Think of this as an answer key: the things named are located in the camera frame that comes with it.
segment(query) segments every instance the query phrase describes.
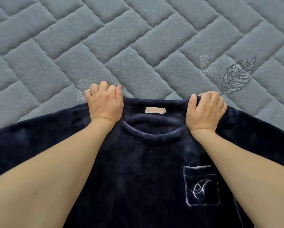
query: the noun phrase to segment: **skin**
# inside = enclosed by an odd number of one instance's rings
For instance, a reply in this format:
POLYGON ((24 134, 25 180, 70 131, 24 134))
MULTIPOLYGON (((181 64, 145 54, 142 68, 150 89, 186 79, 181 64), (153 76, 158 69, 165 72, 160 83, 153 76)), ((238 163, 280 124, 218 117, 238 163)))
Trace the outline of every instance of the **skin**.
MULTIPOLYGON (((121 87, 102 81, 84 93, 91 123, 0 176, 0 228, 57 228, 79 196, 106 135, 121 118, 121 87)), ((258 228, 284 228, 284 167, 215 133, 227 106, 217 92, 192 95, 186 124, 258 228)))

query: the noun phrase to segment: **neckline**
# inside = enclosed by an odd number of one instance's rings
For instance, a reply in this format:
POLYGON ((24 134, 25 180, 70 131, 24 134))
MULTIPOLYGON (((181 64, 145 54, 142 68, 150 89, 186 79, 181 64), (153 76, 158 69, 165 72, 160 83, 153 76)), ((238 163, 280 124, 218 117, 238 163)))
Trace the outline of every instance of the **neckline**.
POLYGON ((177 110, 183 110, 183 112, 186 113, 188 101, 189 98, 180 100, 153 100, 143 98, 129 98, 124 96, 123 116, 119 121, 122 127, 122 131, 130 138, 138 140, 142 143, 148 143, 152 145, 179 141, 190 134, 185 122, 176 130, 165 134, 148 134, 130 126, 125 121, 126 112, 134 111, 137 107, 140 110, 144 107, 175 107, 177 110))

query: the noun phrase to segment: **beige neck tag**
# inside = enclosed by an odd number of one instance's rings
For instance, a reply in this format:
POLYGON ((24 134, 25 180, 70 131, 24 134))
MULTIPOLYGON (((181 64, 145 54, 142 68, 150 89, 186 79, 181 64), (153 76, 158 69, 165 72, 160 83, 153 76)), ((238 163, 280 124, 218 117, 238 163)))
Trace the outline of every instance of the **beige neck tag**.
POLYGON ((166 113, 166 109, 158 107, 145 107, 145 113, 164 114, 166 113))

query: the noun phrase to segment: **dark velvet fabric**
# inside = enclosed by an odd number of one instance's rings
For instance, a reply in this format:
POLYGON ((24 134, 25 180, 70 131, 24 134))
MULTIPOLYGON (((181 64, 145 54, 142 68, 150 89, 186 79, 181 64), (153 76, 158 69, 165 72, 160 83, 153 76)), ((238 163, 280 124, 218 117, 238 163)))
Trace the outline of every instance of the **dark velvet fabric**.
MULTIPOLYGON (((65 228, 253 227, 190 135, 187 104, 188 98, 124 98, 123 117, 104 140, 65 228), (145 113, 145 107, 167 112, 145 113)), ((88 106, 81 104, 0 129, 0 175, 89 122, 88 106)), ((284 131, 277 127, 228 107, 216 132, 284 166, 284 131)))

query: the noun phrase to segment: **chest pocket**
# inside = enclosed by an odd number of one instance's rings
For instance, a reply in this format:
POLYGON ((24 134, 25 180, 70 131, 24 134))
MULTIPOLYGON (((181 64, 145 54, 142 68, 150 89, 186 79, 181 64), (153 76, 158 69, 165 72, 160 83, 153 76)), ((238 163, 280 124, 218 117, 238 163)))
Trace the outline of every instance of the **chest pocket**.
POLYGON ((185 199, 189 207, 220 204, 218 181, 213 166, 184 166, 185 199))

